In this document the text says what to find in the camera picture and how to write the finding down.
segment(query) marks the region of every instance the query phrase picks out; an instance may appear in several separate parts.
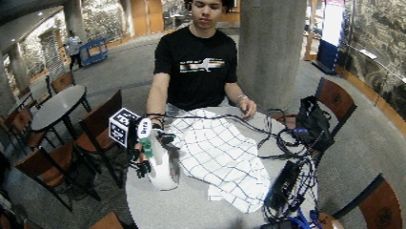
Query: black backpack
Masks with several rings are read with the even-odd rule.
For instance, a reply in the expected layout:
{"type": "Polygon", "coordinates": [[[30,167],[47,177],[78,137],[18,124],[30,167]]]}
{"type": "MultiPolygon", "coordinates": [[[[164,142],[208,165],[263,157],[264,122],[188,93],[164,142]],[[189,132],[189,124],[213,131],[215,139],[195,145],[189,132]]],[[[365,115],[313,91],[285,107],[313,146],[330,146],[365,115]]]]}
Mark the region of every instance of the black backpack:
{"type": "Polygon", "coordinates": [[[300,114],[296,116],[295,137],[317,151],[326,151],[334,143],[330,133],[332,115],[320,109],[312,95],[301,99],[300,114]]]}

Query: small round table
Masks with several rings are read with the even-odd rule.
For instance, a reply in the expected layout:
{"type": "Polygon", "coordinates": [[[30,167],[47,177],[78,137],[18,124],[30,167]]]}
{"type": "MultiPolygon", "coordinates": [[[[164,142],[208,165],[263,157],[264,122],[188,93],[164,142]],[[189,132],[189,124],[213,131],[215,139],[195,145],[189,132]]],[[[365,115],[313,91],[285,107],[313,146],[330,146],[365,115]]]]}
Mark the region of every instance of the small round table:
{"type": "Polygon", "coordinates": [[[86,109],[90,112],[91,107],[87,101],[87,87],[84,85],[75,85],[59,92],[42,105],[34,116],[34,122],[31,125],[32,130],[35,132],[47,131],[63,120],[70,134],[76,139],[78,133],[68,115],[80,103],[87,104],[86,109]]]}

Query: young man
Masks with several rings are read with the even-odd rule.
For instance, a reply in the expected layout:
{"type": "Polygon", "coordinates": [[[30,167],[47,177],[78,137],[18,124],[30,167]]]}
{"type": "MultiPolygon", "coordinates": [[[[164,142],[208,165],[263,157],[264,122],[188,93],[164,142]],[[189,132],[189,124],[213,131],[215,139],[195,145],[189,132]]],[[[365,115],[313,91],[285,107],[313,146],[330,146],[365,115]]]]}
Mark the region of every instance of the young man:
{"type": "MultiPolygon", "coordinates": [[[[255,116],[257,104],[237,85],[237,48],[216,30],[217,21],[231,10],[233,0],[185,0],[193,23],[163,36],[155,51],[155,71],[148,114],[177,115],[225,104],[225,96],[243,117],[255,116]]],[[[159,115],[152,123],[163,125],[159,115]]]]}
{"type": "Polygon", "coordinates": [[[68,46],[68,55],[71,57],[71,64],[70,64],[70,70],[72,71],[75,60],[78,60],[79,68],[83,67],[82,65],[82,59],[80,59],[80,53],[79,53],[79,47],[82,45],[82,40],[79,36],[76,36],[75,31],[70,31],[71,37],[68,38],[68,41],[66,42],[64,46],[68,46]]]}

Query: round table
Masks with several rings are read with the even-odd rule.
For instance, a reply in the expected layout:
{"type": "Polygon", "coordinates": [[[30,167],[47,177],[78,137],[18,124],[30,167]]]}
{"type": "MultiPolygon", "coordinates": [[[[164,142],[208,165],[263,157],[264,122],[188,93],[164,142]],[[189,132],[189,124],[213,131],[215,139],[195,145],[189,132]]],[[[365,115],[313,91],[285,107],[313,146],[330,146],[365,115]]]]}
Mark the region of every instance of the round table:
{"type": "MultiPolygon", "coordinates": [[[[239,109],[233,107],[207,108],[207,110],[219,115],[241,115],[239,109]]],[[[264,114],[257,114],[249,123],[264,129],[264,118],[264,114]]],[[[233,123],[244,136],[251,137],[257,142],[265,138],[264,134],[243,127],[232,119],[229,122],[233,123]]],[[[284,125],[276,120],[272,120],[272,125],[273,133],[284,128],[284,125]]],[[[259,150],[259,154],[264,156],[280,155],[281,153],[273,138],[265,142],[259,150]]],[[[264,159],[263,164],[271,176],[271,183],[273,183],[285,166],[285,160],[264,159]]],[[[244,214],[225,200],[209,201],[207,199],[208,183],[188,177],[184,173],[179,175],[179,185],[175,190],[157,191],[149,179],[147,177],[137,178],[135,169],[128,168],[125,192],[133,220],[143,229],[255,228],[268,223],[261,209],[251,214],[244,214]]],[[[307,214],[313,209],[313,202],[305,201],[303,209],[307,214]]]]}
{"type": "Polygon", "coordinates": [[[48,99],[35,113],[32,130],[35,132],[43,132],[63,120],[70,134],[74,138],[78,138],[78,133],[68,115],[84,101],[87,101],[87,87],[84,85],[75,85],[64,89],[48,99]]]}

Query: concrete column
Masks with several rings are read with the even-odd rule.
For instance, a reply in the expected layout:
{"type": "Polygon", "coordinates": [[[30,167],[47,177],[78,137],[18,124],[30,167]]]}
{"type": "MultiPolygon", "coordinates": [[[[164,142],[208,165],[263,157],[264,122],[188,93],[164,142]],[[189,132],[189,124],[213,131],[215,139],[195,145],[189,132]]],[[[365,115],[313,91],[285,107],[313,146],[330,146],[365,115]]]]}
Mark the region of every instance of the concrete column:
{"type": "Polygon", "coordinates": [[[24,59],[20,52],[20,44],[15,43],[10,50],[11,66],[14,71],[15,84],[22,91],[30,86],[30,77],[27,74],[27,68],[24,59]]]}
{"type": "Polygon", "coordinates": [[[239,82],[261,109],[287,109],[299,70],[305,0],[241,1],[239,82]]]}
{"type": "Polygon", "coordinates": [[[131,0],[121,0],[121,6],[124,9],[125,22],[128,24],[128,32],[131,36],[135,36],[135,23],[132,21],[132,11],[131,11],[131,0]]]}
{"type": "Polygon", "coordinates": [[[82,13],[82,0],[71,0],[64,4],[64,14],[67,31],[75,31],[86,44],[88,42],[88,35],[86,32],[84,17],[82,13]]]}
{"type": "Polygon", "coordinates": [[[0,67],[0,115],[7,117],[11,107],[15,104],[14,92],[10,84],[8,74],[6,73],[4,64],[0,67]]]}

